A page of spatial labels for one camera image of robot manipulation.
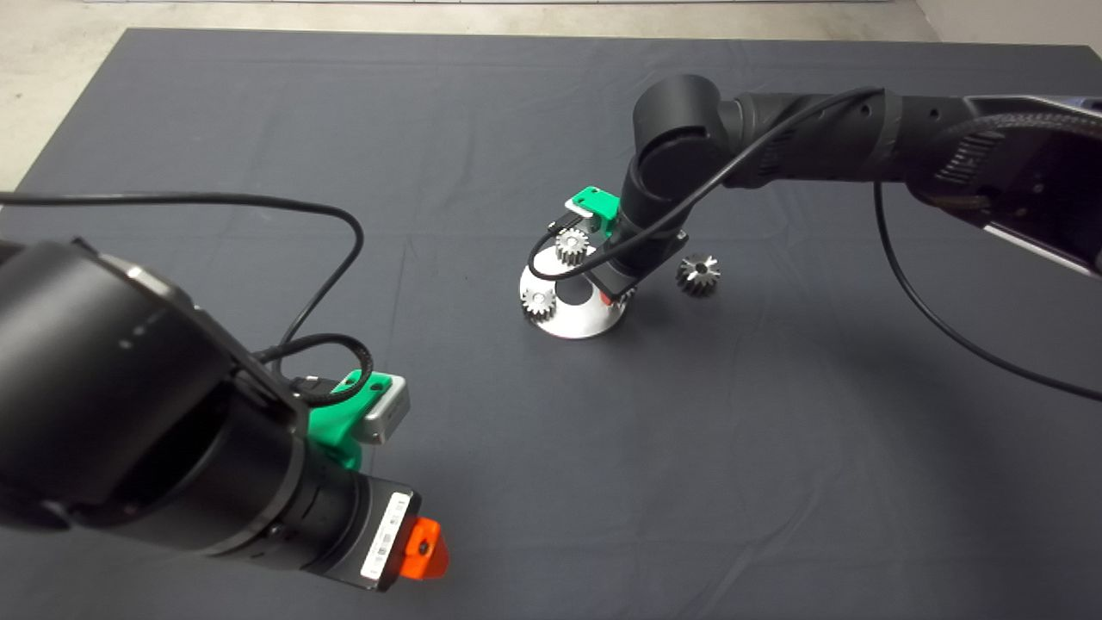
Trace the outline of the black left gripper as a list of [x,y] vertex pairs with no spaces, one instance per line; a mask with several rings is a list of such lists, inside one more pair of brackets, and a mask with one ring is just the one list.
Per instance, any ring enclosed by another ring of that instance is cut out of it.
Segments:
[[350,525],[323,558],[323,577],[385,592],[406,580],[440,580],[449,572],[449,545],[434,519],[418,516],[424,499],[412,487],[363,474],[353,476]]

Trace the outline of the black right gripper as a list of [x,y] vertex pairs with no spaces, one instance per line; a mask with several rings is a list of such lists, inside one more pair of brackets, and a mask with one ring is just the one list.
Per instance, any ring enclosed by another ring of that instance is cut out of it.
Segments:
[[689,235],[684,229],[669,233],[649,237],[641,244],[629,251],[615,251],[619,237],[614,233],[609,240],[601,244],[594,257],[604,257],[613,252],[609,262],[591,270],[591,285],[601,291],[601,302],[606,307],[616,307],[618,300],[626,298],[629,293],[646,278],[649,278],[666,260],[684,248]]

